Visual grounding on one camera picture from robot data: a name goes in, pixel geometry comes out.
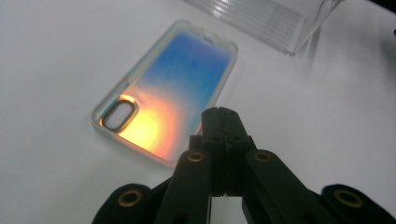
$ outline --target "clear acrylic box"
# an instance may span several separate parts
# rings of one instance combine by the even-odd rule
[[[184,0],[294,55],[342,0]]]

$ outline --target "gradient phone case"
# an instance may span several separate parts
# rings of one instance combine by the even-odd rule
[[[177,21],[95,108],[92,125],[129,148],[176,164],[236,55],[233,42]]]

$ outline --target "black clamp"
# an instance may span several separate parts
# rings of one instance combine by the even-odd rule
[[[93,224],[203,224],[211,197],[242,197],[248,223],[396,223],[360,191],[328,186],[307,189],[280,158],[259,150],[238,114],[210,108],[202,135],[192,135],[173,176],[154,189],[130,184],[114,191]]]

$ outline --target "white table surface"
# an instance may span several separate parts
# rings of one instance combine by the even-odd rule
[[[217,105],[259,148],[309,189],[349,185],[396,217],[395,14],[346,0],[311,52],[288,57],[178,0],[3,0],[0,223],[91,223],[116,188],[173,173],[105,140],[90,115],[179,19],[238,45]],[[214,200],[212,223],[246,223],[240,203]]]

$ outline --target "camera cutout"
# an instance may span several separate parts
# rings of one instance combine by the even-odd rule
[[[120,132],[135,114],[137,106],[134,103],[117,101],[104,115],[103,125],[114,132]]]

